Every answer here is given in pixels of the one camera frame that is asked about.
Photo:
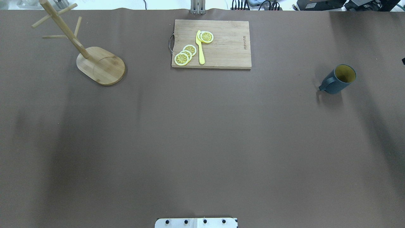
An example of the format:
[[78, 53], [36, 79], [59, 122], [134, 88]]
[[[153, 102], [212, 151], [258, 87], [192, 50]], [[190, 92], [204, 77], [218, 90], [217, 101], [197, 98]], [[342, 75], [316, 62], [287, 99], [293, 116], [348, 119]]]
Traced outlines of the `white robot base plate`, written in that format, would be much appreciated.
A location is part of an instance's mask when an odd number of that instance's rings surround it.
[[161, 218], [155, 228], [238, 228], [237, 218]]

